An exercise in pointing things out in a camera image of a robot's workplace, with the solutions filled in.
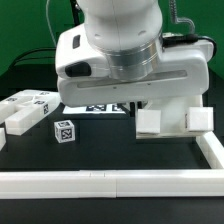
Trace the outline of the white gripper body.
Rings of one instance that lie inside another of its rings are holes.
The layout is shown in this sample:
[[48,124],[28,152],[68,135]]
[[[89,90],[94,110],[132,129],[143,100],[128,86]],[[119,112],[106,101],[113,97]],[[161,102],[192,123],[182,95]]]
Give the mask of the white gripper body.
[[210,42],[162,45],[160,34],[142,41],[135,32],[118,47],[113,35],[83,25],[59,37],[57,88],[69,107],[201,95],[208,90]]

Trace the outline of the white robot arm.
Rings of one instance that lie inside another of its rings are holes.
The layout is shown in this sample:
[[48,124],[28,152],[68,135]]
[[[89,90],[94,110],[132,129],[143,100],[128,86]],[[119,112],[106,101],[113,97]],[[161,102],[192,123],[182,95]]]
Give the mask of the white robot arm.
[[158,0],[77,0],[83,24],[59,37],[58,91],[70,107],[201,95],[206,41],[165,48]]

